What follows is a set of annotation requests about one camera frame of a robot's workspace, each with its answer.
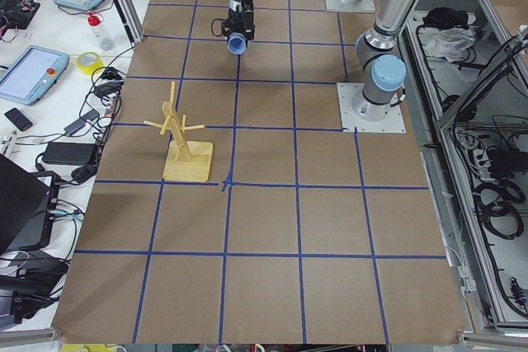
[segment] wooden stand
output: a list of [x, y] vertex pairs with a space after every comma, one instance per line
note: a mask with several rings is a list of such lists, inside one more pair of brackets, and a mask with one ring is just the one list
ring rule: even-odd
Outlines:
[[166, 181], [207, 181], [211, 158], [213, 157], [213, 144], [211, 142], [191, 142], [185, 138], [185, 131], [189, 129], [202, 129], [205, 125], [186, 126], [186, 116], [183, 115], [180, 123], [179, 116], [174, 107], [176, 83], [171, 85], [171, 98], [162, 104], [165, 115], [163, 124], [144, 121], [146, 125], [160, 128], [164, 135], [169, 129], [174, 139], [168, 149], [163, 179]]

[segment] yellow tape roll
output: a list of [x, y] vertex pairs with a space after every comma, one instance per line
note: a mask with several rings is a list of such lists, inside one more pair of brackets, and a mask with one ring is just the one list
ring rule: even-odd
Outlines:
[[97, 72], [102, 72], [102, 68], [105, 66], [102, 62], [101, 57], [98, 53], [83, 53], [77, 57], [75, 64], [81, 69], [81, 72], [91, 76], [97, 69]]

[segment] white plastic bag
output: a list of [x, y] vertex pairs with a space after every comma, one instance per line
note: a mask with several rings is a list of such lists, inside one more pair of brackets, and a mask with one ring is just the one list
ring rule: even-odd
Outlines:
[[446, 58], [449, 62], [462, 61], [467, 58], [466, 51], [475, 42], [475, 33], [468, 29], [452, 28], [440, 31], [426, 44], [427, 56]]

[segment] wooden base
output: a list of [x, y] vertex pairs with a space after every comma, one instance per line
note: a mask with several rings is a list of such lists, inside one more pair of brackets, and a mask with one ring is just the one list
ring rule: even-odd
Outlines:
[[187, 141], [191, 150], [191, 162], [176, 161], [178, 142], [173, 140], [168, 148], [167, 160], [163, 169], [166, 181], [207, 181], [213, 157], [211, 142]]

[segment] white desk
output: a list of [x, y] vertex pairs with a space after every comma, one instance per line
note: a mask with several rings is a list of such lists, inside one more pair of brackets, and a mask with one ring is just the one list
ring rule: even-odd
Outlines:
[[[70, 55], [68, 68], [59, 77], [57, 84], [45, 94], [44, 98], [33, 106], [24, 106], [22, 104], [8, 101], [0, 98], [0, 129], [14, 129], [14, 126], [3, 116], [7, 110], [17, 107], [34, 123], [34, 126], [19, 136], [24, 135], [46, 135], [63, 132], [63, 128], [76, 120], [79, 115], [79, 109], [83, 103], [85, 95], [88, 93], [91, 82], [90, 77], [84, 75], [75, 66], [77, 55], [86, 51], [98, 52], [105, 65], [113, 57], [130, 47], [130, 42], [126, 36], [125, 30], [121, 24], [120, 18], [113, 7], [111, 10], [103, 12], [105, 17], [105, 27], [115, 41], [116, 47], [110, 51], [98, 49], [95, 37], [90, 31], [87, 17], [84, 15], [70, 16], [60, 11], [53, 0], [36, 0], [41, 3], [40, 10], [36, 13], [31, 22], [29, 29], [19, 31], [19, 36], [12, 43], [0, 42], [0, 64], [9, 66], [17, 57], [29, 46], [39, 45], [42, 47], [56, 49]], [[133, 0], [136, 11], [140, 20], [144, 15], [149, 0]], [[107, 1], [101, 5], [106, 8], [110, 5]], [[12, 31], [7, 33], [7, 39], [12, 35]], [[126, 72], [130, 65], [133, 51], [117, 59], [113, 66]], [[103, 106], [97, 98], [92, 98], [90, 103], [98, 110], [103, 110]], [[85, 106], [82, 110], [86, 113], [89, 110]], [[85, 132], [87, 127], [76, 134]], [[61, 138], [61, 141], [92, 143], [92, 133], [88, 133], [82, 138]], [[31, 139], [24, 139], [20, 142], [29, 143]], [[27, 171], [35, 171], [35, 158], [42, 153], [45, 145], [40, 146], [17, 146], [16, 153], [11, 155], [11, 159]], [[70, 179], [70, 172], [75, 167], [66, 166], [48, 166], [47, 170], [55, 171], [66, 180]], [[94, 178], [80, 186], [69, 186], [61, 188], [59, 198], [75, 203], [82, 209], [87, 207], [87, 203], [92, 192]], [[54, 224], [51, 235], [51, 242], [45, 248], [45, 251], [55, 257], [65, 257], [72, 246], [74, 235], [74, 226], [72, 220], [59, 221]], [[58, 287], [64, 282], [61, 279]], [[22, 324], [14, 326], [9, 331], [38, 330], [51, 326], [57, 304], [46, 309], [42, 309], [30, 320], [24, 320]], [[32, 351], [37, 351], [38, 347], [31, 346]]]

